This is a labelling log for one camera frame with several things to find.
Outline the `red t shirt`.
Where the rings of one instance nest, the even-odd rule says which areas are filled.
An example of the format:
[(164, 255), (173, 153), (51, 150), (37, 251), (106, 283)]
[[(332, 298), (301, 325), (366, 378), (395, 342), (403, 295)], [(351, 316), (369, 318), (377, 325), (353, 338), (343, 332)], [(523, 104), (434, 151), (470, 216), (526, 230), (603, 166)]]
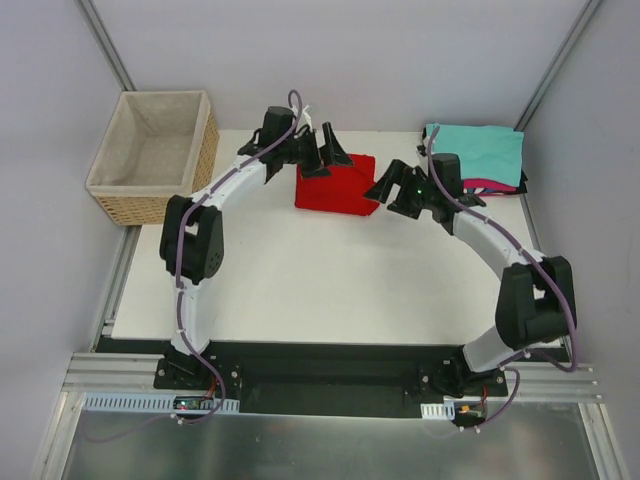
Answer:
[(294, 205), (298, 209), (370, 216), (379, 204), (364, 194), (374, 186), (374, 156), (350, 154), (352, 166), (329, 167), (329, 176), (305, 178), (296, 170)]

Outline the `pink t shirt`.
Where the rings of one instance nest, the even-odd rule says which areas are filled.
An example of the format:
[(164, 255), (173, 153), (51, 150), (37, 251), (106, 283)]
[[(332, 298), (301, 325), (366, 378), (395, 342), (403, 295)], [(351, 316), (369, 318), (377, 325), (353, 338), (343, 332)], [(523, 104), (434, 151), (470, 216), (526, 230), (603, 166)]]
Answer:
[(518, 188), (488, 179), (465, 179), (464, 189), (467, 193), (478, 196), (516, 195)]

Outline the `black t shirt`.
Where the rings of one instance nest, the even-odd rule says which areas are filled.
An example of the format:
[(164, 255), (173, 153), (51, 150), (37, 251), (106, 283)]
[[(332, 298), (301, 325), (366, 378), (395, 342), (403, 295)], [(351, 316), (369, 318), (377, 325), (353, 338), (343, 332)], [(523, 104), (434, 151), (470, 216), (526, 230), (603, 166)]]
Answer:
[[(424, 138), (423, 130), (421, 132), (422, 146), (419, 147), (418, 150), (420, 151), (420, 155), (422, 157), (422, 159), (420, 160), (420, 166), (425, 172), (428, 172), (429, 168), (428, 168), (428, 160), (426, 158), (426, 147), (427, 147), (427, 143), (429, 142), (431, 136), (428, 137), (428, 138)], [(520, 195), (520, 194), (523, 194), (523, 193), (527, 192), (527, 187), (526, 187), (527, 180), (528, 180), (528, 178), (527, 178), (527, 176), (524, 173), (523, 168), (522, 168), (520, 183), (516, 186), (518, 188), (518, 193), (516, 195)]]

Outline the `wicker basket with cloth liner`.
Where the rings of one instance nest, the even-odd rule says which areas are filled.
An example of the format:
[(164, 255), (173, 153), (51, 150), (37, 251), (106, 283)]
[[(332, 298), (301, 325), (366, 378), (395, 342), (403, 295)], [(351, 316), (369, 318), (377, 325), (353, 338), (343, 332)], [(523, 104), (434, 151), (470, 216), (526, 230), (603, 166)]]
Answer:
[(86, 188), (118, 226), (161, 224), (172, 196), (210, 182), (218, 143), (205, 91), (125, 91)]

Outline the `teal t shirt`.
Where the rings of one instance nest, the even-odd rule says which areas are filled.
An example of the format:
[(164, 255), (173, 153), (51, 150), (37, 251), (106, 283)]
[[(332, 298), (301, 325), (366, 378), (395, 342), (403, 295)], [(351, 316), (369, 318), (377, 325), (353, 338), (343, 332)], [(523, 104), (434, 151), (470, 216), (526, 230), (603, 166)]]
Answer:
[(423, 136), (439, 130), (433, 153), (456, 154), (463, 180), (489, 180), (509, 187), (520, 183), (524, 134), (504, 126), (429, 123)]

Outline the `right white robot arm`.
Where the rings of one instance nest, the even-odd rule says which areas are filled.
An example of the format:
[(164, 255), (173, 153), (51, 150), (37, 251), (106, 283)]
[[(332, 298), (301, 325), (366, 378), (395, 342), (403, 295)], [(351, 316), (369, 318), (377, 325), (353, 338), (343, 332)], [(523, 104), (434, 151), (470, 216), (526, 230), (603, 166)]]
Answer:
[(473, 394), (499, 369), (535, 353), (537, 344), (575, 334), (570, 263), (527, 250), (495, 221), (481, 198), (465, 192), (457, 155), (436, 154), (426, 169), (394, 159), (364, 196), (411, 219), (430, 211), (500, 282), (493, 327), (430, 373), (433, 390), (455, 398)]

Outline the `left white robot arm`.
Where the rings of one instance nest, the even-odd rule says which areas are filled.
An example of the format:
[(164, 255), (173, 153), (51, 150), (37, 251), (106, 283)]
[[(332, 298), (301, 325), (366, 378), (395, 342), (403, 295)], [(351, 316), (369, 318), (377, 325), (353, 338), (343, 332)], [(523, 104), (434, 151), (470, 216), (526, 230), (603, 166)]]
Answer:
[(329, 122), (322, 124), (324, 144), (319, 145), (316, 130), (298, 121), (294, 108), (270, 107), (262, 126), (219, 177), (188, 196), (172, 196), (166, 205), (159, 255), (174, 284), (176, 330), (171, 346), (187, 355), (176, 375), (188, 388), (202, 388), (211, 377), (210, 363), (198, 356), (210, 343), (198, 313), (199, 291), (223, 262), (223, 213), (286, 165), (297, 166), (305, 178), (328, 177), (331, 166), (353, 165)]

